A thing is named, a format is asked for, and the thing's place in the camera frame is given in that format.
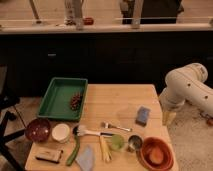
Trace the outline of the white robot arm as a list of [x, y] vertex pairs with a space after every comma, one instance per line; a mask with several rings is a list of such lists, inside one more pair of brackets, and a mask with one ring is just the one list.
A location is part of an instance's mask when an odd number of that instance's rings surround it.
[[204, 84], [207, 78], [208, 71], [200, 63], [191, 63], [166, 74], [166, 87], [159, 95], [164, 126], [172, 123], [185, 101], [189, 101], [209, 118], [213, 118], [213, 88]]

